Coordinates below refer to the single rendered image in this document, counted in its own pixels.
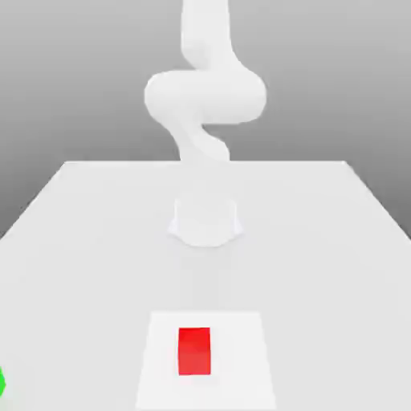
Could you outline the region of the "small red cube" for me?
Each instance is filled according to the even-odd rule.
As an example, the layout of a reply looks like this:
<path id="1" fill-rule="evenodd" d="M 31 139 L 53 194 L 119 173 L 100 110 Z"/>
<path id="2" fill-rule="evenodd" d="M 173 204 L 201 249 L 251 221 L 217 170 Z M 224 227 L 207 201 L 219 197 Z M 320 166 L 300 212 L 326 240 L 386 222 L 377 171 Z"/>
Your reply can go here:
<path id="1" fill-rule="evenodd" d="M 211 374 L 210 328 L 179 328 L 177 369 L 180 376 Z"/>

